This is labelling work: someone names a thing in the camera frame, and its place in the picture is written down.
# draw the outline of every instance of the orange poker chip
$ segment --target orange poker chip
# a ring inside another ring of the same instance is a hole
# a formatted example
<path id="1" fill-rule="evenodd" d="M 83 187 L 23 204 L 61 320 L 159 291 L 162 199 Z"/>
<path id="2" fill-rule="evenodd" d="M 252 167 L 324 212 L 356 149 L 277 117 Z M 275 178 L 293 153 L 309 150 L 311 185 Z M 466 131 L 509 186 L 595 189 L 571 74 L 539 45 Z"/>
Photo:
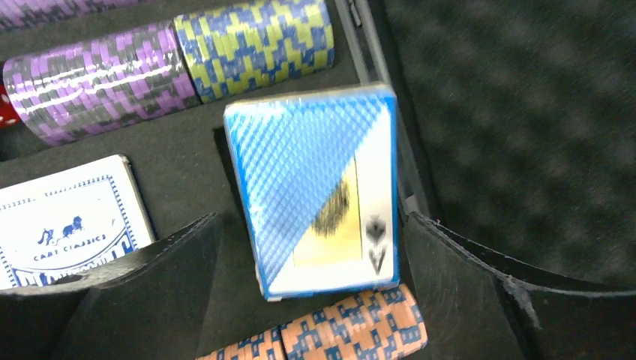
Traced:
<path id="1" fill-rule="evenodd" d="M 405 285 L 366 291 L 198 360 L 395 360 L 428 341 L 415 298 Z"/>

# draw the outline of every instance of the plastic wrap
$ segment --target plastic wrap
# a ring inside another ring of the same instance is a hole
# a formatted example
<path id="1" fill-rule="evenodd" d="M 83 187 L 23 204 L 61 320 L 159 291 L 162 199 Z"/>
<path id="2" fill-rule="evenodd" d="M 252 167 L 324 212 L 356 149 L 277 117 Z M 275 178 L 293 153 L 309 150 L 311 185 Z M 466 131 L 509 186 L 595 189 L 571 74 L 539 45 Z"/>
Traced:
<path id="1" fill-rule="evenodd" d="M 197 360 L 395 360 L 428 342 L 406 285 L 367 291 Z"/>
<path id="2" fill-rule="evenodd" d="M 7 0 L 0 6 L 0 34 L 151 0 Z"/>
<path id="3" fill-rule="evenodd" d="M 19 117 L 51 146 L 200 104 L 172 22 L 12 58 L 3 74 Z"/>
<path id="4" fill-rule="evenodd" d="M 234 103 L 225 129 L 267 299 L 398 281 L 388 86 Z"/>
<path id="5" fill-rule="evenodd" d="M 273 0 L 177 16 L 178 41 L 202 101 L 299 78 L 334 62 L 324 0 Z"/>

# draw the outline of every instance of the blue playing card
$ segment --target blue playing card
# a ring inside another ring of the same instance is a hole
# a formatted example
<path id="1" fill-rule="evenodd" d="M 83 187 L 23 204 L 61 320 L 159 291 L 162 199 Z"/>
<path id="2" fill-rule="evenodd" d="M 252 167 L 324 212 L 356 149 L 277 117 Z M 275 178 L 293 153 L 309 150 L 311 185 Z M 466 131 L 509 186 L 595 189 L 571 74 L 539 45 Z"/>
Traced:
<path id="1" fill-rule="evenodd" d="M 267 299 L 396 281 L 390 87 L 234 103 L 225 130 Z"/>

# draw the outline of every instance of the red dice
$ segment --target red dice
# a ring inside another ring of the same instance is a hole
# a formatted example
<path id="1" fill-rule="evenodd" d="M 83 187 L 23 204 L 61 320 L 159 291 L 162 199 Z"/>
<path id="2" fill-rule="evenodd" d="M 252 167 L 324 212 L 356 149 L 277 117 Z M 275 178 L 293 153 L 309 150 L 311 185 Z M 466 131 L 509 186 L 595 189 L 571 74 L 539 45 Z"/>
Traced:
<path id="1" fill-rule="evenodd" d="M 11 126 L 19 121 L 20 117 L 9 101 L 5 86 L 0 84 L 0 128 Z"/>

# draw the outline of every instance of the card suit symbol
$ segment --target card suit symbol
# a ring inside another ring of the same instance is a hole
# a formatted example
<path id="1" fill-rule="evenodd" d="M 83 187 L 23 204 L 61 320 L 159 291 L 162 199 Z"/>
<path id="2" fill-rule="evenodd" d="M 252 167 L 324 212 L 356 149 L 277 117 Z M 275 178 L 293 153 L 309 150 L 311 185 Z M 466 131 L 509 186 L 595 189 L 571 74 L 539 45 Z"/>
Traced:
<path id="1" fill-rule="evenodd" d="M 371 260 L 371 264 L 373 264 L 373 269 L 375 269 L 376 275 L 380 274 L 380 270 L 382 269 L 382 264 L 384 263 L 385 255 L 386 255 L 386 247 L 383 247 L 382 250 L 379 252 L 369 250 L 369 259 Z"/>
<path id="2" fill-rule="evenodd" d="M 375 245 L 380 243 L 385 234 L 386 223 L 383 220 L 380 220 L 379 217 L 375 216 L 373 217 L 373 220 L 367 223 L 367 236 Z"/>

